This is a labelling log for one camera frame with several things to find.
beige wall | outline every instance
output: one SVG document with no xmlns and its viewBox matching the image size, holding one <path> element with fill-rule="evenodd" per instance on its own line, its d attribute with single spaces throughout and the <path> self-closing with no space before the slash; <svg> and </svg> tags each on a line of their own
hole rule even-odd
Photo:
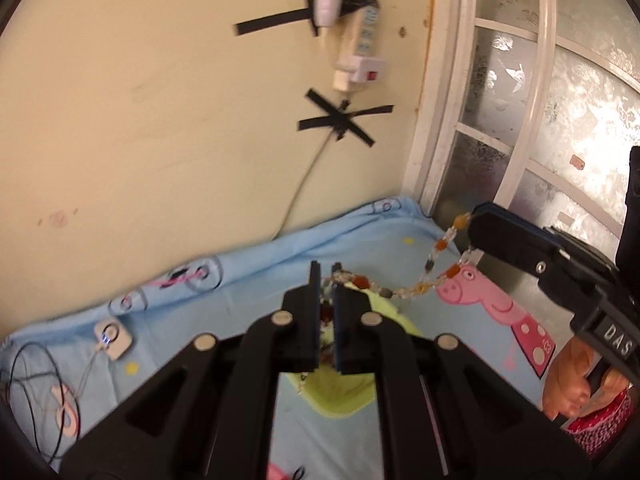
<svg viewBox="0 0 640 480">
<path fill-rule="evenodd" d="M 353 109 L 377 140 L 331 143 L 290 227 L 398 192 L 429 0 L 380 0 L 383 81 Z M 266 240 L 334 102 L 308 23 L 232 25 L 303 0 L 23 0 L 0 38 L 0 333 L 104 300 L 200 254 Z M 401 38 L 399 29 L 406 29 Z"/>
</svg>

red checkered fabric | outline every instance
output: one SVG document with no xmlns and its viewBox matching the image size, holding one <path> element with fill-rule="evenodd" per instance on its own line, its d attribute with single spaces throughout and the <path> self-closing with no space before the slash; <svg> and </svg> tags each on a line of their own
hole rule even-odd
<svg viewBox="0 0 640 480">
<path fill-rule="evenodd" d="M 565 431 L 593 460 L 624 429 L 632 413 L 631 397 L 625 390 L 609 406 L 578 418 Z"/>
</svg>

screw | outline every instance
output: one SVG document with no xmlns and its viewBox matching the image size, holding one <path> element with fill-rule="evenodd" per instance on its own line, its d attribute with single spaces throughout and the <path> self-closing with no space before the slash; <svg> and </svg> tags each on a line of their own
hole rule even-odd
<svg viewBox="0 0 640 480">
<path fill-rule="evenodd" d="M 378 326 L 382 323 L 382 316 L 377 312 L 365 312 L 360 316 L 360 321 L 364 326 Z"/>
<path fill-rule="evenodd" d="M 205 352 L 216 345 L 216 338 L 211 334 L 200 334 L 193 340 L 193 345 L 200 352 Z"/>
<path fill-rule="evenodd" d="M 288 310 L 278 310 L 271 316 L 271 322 L 277 326 L 285 326 L 293 321 L 293 314 Z"/>
<path fill-rule="evenodd" d="M 438 338 L 438 346 L 443 350 L 455 350 L 458 348 L 458 338 L 451 334 L 442 334 Z"/>
</svg>

hand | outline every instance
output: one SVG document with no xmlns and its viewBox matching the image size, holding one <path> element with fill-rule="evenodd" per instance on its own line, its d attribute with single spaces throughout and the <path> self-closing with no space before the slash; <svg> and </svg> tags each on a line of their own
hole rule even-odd
<svg viewBox="0 0 640 480">
<path fill-rule="evenodd" d="M 591 397 L 589 383 L 584 378 L 593 363 L 593 349 L 573 337 L 549 367 L 542 394 L 542 409 L 554 420 L 559 413 L 567 418 L 587 416 L 609 406 L 629 386 L 629 381 L 617 370 L 610 368 L 602 378 L 601 394 L 593 399 L 588 409 L 581 411 Z"/>
</svg>

black cable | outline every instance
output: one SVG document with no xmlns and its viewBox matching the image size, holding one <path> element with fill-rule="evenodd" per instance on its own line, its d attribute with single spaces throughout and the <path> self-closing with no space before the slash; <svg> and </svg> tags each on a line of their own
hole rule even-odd
<svg viewBox="0 0 640 480">
<path fill-rule="evenodd" d="M 22 354 L 22 352 L 24 352 L 24 350 L 26 348 L 28 348 L 29 346 L 35 346 L 37 348 L 40 348 L 47 355 L 47 357 L 49 358 L 49 361 L 51 362 L 51 365 L 53 366 L 53 369 L 55 371 L 55 376 L 58 379 L 58 384 L 60 386 L 60 398 L 61 398 L 61 401 L 62 401 L 62 419 L 63 419 L 63 422 L 64 422 L 64 417 L 66 415 L 66 409 L 64 408 L 64 405 L 65 405 L 65 391 L 63 389 L 64 385 L 63 385 L 63 382 L 62 382 L 62 376 L 60 375 L 60 370 L 58 369 L 58 364 L 56 363 L 55 359 L 53 358 L 53 356 L 51 355 L 51 353 L 49 352 L 47 347 L 44 346 L 42 343 L 31 341 L 31 342 L 25 343 L 24 345 L 22 345 L 18 349 L 18 351 L 15 354 L 14 361 L 13 361 L 13 363 L 11 365 L 11 373 L 9 374 L 9 382 L 5 385 L 6 397 L 7 397 L 7 399 L 9 399 L 9 392 L 11 391 L 11 386 L 12 386 L 12 384 L 14 382 L 15 365 L 18 362 L 18 357 L 20 357 L 20 354 Z M 35 417 L 33 416 L 33 407 L 31 405 L 31 399 L 29 399 L 28 395 L 27 395 L 27 398 L 28 398 L 28 404 L 30 406 L 30 410 L 31 410 L 31 413 L 32 413 L 33 434 L 35 435 L 36 434 L 36 427 L 35 427 Z M 47 462 L 47 465 L 51 465 L 53 463 L 53 461 L 55 460 L 55 457 L 58 455 L 58 452 L 60 451 L 60 445 L 62 444 L 63 426 L 64 426 L 64 424 L 60 424 L 60 432 L 58 433 L 58 441 L 56 443 L 55 449 L 53 450 L 53 453 L 51 454 L 51 456 L 49 458 L 49 461 Z M 36 448 L 38 449 L 38 452 L 40 452 L 40 447 L 37 444 L 36 444 Z"/>
<path fill-rule="evenodd" d="M 36 432 L 36 417 L 33 413 L 33 405 L 31 403 L 31 399 L 29 397 L 29 393 L 27 392 L 27 387 L 24 385 L 23 382 L 21 381 L 16 381 L 18 383 L 19 386 L 22 387 L 22 390 L 24 392 L 24 396 L 27 399 L 27 404 L 29 405 L 29 412 L 31 413 L 31 423 L 33 424 L 33 441 L 36 445 L 36 449 L 38 450 L 38 453 L 42 454 L 41 450 L 40 450 L 40 445 L 38 444 L 38 434 Z"/>
<path fill-rule="evenodd" d="M 5 371 L 6 370 L 3 370 L 2 368 L 0 368 L 0 381 L 1 381 L 1 378 L 2 378 L 2 373 L 5 372 Z M 54 455 L 52 457 L 51 455 L 43 453 L 40 450 L 40 446 L 38 444 L 38 437 L 36 435 L 36 422 L 35 422 L 33 406 L 31 404 L 31 399 L 30 399 L 30 397 L 29 397 L 29 395 L 27 393 L 26 387 L 24 385 L 24 383 L 27 383 L 28 381 L 32 381 L 34 379 L 41 379 L 43 377 L 56 377 L 57 378 L 57 374 L 55 372 L 39 372 L 39 373 L 36 373 L 36 374 L 28 375 L 26 377 L 14 377 L 14 382 L 18 383 L 22 387 L 22 390 L 24 391 L 24 395 L 27 398 L 27 403 L 29 404 L 29 408 L 30 408 L 30 412 L 31 412 L 31 422 L 33 423 L 33 437 L 34 437 L 34 440 L 35 440 L 36 449 L 38 450 L 38 452 L 44 458 L 47 458 L 47 459 L 52 458 L 52 460 L 58 460 L 58 459 L 62 458 L 63 455 Z M 80 433 L 82 431 L 82 420 L 81 420 L 81 413 L 80 413 L 80 403 L 79 403 L 78 399 L 76 398 L 76 396 L 74 394 L 69 392 L 68 395 L 73 400 L 73 402 L 74 402 L 74 404 L 76 406 L 76 413 L 78 415 L 78 432 L 76 433 L 76 442 L 78 442 L 78 440 L 80 439 Z"/>
<path fill-rule="evenodd" d="M 301 465 L 296 471 L 293 473 L 291 480 L 302 480 L 306 474 L 305 467 Z"/>
</svg>

